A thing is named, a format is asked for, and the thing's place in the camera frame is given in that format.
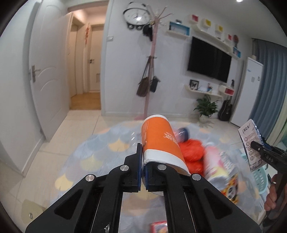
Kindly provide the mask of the person's right hand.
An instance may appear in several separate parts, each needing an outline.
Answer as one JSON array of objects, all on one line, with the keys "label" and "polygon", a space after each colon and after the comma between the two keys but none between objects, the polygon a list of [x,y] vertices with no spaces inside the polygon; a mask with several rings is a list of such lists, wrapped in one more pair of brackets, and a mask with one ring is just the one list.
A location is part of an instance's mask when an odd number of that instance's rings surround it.
[{"label": "person's right hand", "polygon": [[271,185],[269,188],[269,194],[266,197],[266,201],[264,203],[265,211],[271,211],[276,207],[277,193],[275,184],[277,182],[277,174],[275,174],[271,179]]}]

